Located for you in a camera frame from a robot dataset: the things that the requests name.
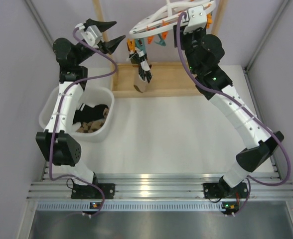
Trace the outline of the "black white patterned sock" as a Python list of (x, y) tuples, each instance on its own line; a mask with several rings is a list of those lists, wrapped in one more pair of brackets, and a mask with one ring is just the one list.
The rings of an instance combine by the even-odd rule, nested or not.
[(152, 79), (151, 66), (147, 61), (145, 51), (135, 48), (129, 53), (129, 60), (133, 65), (138, 66), (138, 76), (143, 82), (150, 83)]

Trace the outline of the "white clip hanger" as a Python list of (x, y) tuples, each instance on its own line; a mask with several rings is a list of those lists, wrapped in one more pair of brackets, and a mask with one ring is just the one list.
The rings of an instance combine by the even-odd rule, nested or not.
[(167, 1), (166, 5), (155, 13), (142, 19), (130, 31), (129, 38), (147, 38), (173, 29), (180, 24), (185, 27), (183, 18), (186, 17), (189, 8), (202, 5), (206, 15), (212, 13), (216, 7), (214, 0), (182, 0), (176, 2)]

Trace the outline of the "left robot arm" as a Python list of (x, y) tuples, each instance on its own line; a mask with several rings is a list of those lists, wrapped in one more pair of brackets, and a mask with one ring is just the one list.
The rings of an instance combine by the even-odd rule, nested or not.
[(81, 162), (81, 145), (72, 137), (71, 128), (75, 115), (86, 115), (92, 110), (88, 106), (81, 109), (82, 97), (88, 77), (88, 69), (82, 63), (94, 54), (99, 54), (114, 64), (110, 55), (115, 52), (125, 36), (104, 41), (102, 34), (116, 25), (116, 21), (97, 21), (88, 19), (75, 26), (73, 36), (77, 44), (66, 38), (58, 38), (52, 45), (59, 65), (58, 96), (50, 120), (42, 132), (36, 134), (36, 143), (49, 166), (49, 177), (53, 166), (62, 167), (64, 177), (83, 185), (83, 193), (94, 198), (99, 194), (96, 174)]

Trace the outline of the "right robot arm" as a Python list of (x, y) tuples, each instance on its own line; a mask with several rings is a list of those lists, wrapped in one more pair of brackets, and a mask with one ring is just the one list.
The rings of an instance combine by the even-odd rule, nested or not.
[(231, 123), (241, 137), (245, 148), (236, 155), (236, 161), (219, 179), (220, 193), (232, 197), (238, 185), (250, 173), (273, 155), (284, 139), (280, 131), (272, 132), (252, 113), (238, 94), (232, 80), (219, 67), (225, 54), (221, 40), (207, 34), (202, 27), (193, 32), (177, 32), (180, 53), (184, 53), (188, 73), (198, 91)]

